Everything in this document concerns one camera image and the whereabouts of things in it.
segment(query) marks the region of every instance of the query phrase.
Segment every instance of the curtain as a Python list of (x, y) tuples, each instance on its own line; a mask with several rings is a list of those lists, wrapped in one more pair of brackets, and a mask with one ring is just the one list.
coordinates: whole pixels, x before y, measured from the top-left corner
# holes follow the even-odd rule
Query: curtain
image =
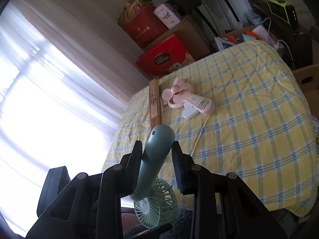
[(99, 173), (128, 100), (148, 84), (115, 2), (11, 0), (0, 16), (0, 212), (20, 235), (48, 169)]

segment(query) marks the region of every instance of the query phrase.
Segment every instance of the red box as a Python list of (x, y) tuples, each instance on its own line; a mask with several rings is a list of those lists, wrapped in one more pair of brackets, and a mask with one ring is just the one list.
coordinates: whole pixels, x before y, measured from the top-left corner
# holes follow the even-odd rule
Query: red box
[(154, 14), (155, 6), (142, 6), (140, 12), (123, 30), (139, 45), (145, 48), (165, 33), (168, 28)]
[(172, 35), (142, 55), (136, 64), (152, 76), (164, 76), (193, 63), (179, 39)]

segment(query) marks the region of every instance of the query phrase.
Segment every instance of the oval brown label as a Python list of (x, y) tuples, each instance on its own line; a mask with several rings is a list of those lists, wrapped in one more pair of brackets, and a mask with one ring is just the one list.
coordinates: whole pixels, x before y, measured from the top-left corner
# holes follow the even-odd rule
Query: oval brown label
[(157, 65), (163, 65), (170, 60), (170, 55), (168, 53), (162, 53), (154, 58), (154, 63)]

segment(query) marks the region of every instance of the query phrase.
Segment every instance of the white box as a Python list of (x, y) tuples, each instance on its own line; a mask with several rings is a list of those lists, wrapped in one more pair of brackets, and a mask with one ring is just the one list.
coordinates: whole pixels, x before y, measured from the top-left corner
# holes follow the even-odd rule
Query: white box
[(178, 24), (181, 21), (181, 16), (168, 3), (158, 5), (154, 10), (154, 14), (169, 29), (173, 28), (176, 24)]

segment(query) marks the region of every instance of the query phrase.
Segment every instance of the green fan handle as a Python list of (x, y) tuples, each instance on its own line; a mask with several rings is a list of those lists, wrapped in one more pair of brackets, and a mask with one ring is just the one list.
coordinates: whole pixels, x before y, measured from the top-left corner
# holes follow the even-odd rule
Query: green fan handle
[(175, 141), (175, 132), (169, 126), (153, 128), (142, 155), (138, 184), (131, 195), (133, 200), (142, 200), (151, 195), (151, 186), (164, 164)]

